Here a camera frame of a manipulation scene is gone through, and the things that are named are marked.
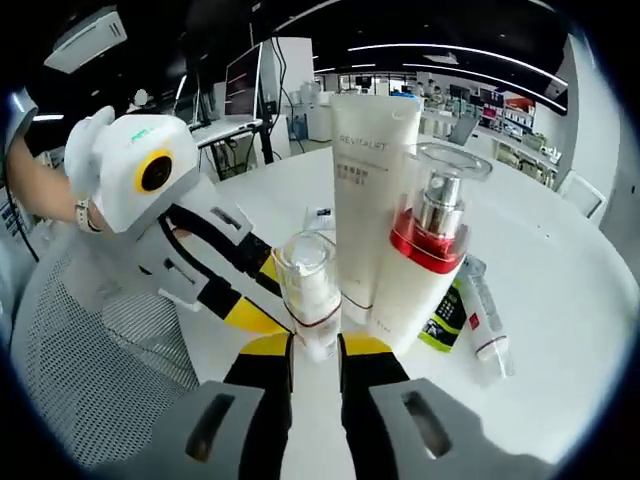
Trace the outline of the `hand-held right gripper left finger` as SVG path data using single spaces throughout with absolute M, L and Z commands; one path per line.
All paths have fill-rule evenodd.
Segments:
M 136 455 L 100 479 L 277 479 L 292 425 L 293 336 L 257 338 L 223 381 L 208 381 L 159 417 Z

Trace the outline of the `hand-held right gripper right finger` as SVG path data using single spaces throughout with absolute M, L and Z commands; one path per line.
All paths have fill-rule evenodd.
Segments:
M 384 342 L 362 333 L 338 340 L 341 423 L 357 478 L 545 478 L 545 462 L 501 449 L 473 411 L 410 379 Z

